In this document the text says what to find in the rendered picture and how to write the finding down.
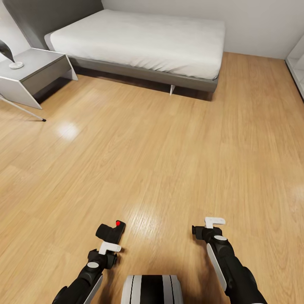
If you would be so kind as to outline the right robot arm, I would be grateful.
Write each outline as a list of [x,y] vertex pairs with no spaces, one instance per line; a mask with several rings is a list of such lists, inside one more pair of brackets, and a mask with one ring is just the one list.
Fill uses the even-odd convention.
[[242,266],[221,229],[213,224],[225,224],[221,217],[205,217],[205,226],[192,226],[196,239],[205,240],[207,252],[221,286],[231,304],[268,304],[257,287],[252,272]]

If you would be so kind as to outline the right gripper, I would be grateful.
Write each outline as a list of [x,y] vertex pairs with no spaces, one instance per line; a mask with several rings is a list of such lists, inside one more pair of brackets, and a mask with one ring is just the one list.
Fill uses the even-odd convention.
[[205,226],[192,226],[192,233],[196,235],[196,239],[198,240],[205,240],[206,242],[206,236],[210,232],[220,233],[222,235],[221,229],[218,227],[206,228]]

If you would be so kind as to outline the digital camera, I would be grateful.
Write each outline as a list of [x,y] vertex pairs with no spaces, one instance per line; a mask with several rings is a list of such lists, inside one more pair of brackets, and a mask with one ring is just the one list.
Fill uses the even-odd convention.
[[[126,223],[117,220],[116,225],[117,226],[115,228],[112,228],[102,223],[96,231],[95,235],[98,238],[103,239],[105,242],[119,244],[122,234],[125,230]],[[113,254],[114,251],[107,250],[107,253]]]

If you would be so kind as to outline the camera tripod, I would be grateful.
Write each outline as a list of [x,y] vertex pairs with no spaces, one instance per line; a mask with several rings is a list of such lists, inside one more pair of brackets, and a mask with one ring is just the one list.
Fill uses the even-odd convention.
[[13,104],[12,102],[6,100],[5,98],[0,97],[0,99],[6,101],[6,102],[8,102],[8,103],[10,103],[10,104],[13,105],[13,106],[16,106],[17,108],[19,108],[19,109],[21,109],[21,110],[23,110],[23,111],[25,111],[25,112],[27,112],[27,113],[29,113],[29,114],[35,116],[35,117],[37,117],[38,119],[41,119],[43,122],[46,121],[45,119],[42,119],[42,118],[38,117],[37,115],[34,115],[34,114],[30,113],[29,111],[26,111],[25,109],[23,109],[23,108],[21,108],[21,107],[15,105],[15,104]]

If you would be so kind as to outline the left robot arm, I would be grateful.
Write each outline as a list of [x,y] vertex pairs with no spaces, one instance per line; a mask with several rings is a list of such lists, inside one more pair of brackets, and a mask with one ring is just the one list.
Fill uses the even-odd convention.
[[63,287],[52,304],[90,304],[102,283],[103,269],[111,269],[117,263],[117,254],[107,250],[119,252],[121,246],[103,241],[100,251],[92,250],[78,278],[69,287]]

